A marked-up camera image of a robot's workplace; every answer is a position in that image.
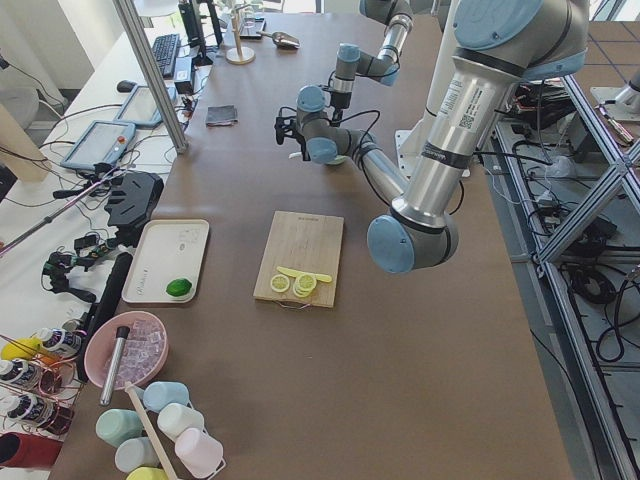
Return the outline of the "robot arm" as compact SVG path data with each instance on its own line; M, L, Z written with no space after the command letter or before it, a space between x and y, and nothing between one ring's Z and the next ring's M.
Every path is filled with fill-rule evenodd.
M327 91L332 108L331 123L337 126L350 107L357 78L385 86L396 81L404 44L413 29L414 13L409 1L360 1L359 13L379 26L379 44L341 42Z
M354 81L363 76L391 84L413 26L406 1L364 1L363 15L386 27L377 55L340 45L333 81L308 85L296 112L275 121L276 138L296 140L305 160L335 165L351 158L388 204L367 231L373 261L389 273L406 273L447 261L458 245L447 205L463 172L509 90L523 81L577 72L587 52L589 5L585 1L462 1L451 14L454 71L435 122L409 176L365 130L347 129L342 113Z

